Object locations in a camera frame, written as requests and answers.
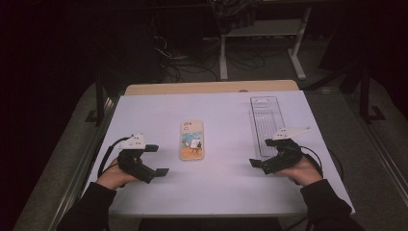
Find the table leg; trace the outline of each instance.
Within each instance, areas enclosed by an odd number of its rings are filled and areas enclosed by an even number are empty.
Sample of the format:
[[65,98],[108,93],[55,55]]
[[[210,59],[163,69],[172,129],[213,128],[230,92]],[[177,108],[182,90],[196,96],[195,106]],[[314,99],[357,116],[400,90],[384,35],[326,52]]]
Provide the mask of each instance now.
[[297,51],[299,50],[300,42],[302,42],[303,40],[303,35],[305,33],[310,11],[311,11],[311,8],[305,9],[302,20],[300,21],[300,24],[299,24],[299,29],[297,30],[296,41],[293,47],[288,49],[289,56],[291,57],[291,61],[292,61],[294,70],[296,71],[297,78],[299,80],[306,79],[305,72],[303,71],[302,65],[300,64],[300,61],[297,58]]

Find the person's left hand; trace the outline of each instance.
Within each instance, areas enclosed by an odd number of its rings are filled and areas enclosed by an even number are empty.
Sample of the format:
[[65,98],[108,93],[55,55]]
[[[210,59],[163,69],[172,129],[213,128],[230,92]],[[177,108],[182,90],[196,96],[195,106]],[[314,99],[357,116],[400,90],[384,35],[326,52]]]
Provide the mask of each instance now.
[[110,190],[116,190],[120,186],[133,181],[139,181],[139,179],[120,169],[117,165],[117,159],[114,159],[95,183]]

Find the person's right hand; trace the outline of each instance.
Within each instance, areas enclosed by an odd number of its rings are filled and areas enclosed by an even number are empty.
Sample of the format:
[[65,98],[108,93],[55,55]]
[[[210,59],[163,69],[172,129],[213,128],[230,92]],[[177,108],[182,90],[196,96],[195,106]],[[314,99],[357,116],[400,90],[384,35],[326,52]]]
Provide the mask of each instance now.
[[297,165],[280,170],[276,173],[289,176],[292,181],[296,181],[303,187],[323,179],[323,177],[306,157],[302,157]]

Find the black sleeve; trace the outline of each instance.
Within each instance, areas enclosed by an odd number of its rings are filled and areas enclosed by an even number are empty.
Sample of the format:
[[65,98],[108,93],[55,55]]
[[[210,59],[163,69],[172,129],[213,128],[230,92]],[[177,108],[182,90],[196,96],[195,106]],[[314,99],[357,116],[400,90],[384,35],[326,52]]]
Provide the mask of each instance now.
[[308,218],[314,230],[364,230],[350,217],[351,208],[337,197],[327,180],[321,180],[300,190],[308,207]]
[[80,201],[72,206],[58,224],[58,231],[102,231],[108,224],[109,207],[116,191],[90,183]]

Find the white mount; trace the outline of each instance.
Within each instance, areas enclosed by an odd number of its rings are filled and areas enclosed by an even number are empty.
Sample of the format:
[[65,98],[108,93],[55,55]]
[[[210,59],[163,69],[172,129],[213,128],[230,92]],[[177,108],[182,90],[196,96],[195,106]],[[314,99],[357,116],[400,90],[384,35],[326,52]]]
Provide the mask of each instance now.
[[289,128],[289,127],[284,127],[279,129],[272,137],[274,141],[277,140],[284,140],[284,139],[290,139],[294,136],[307,133],[310,130],[312,130],[311,127],[305,127],[305,128]]
[[143,134],[136,134],[126,141],[122,141],[117,148],[120,149],[144,149],[146,143],[144,142]]

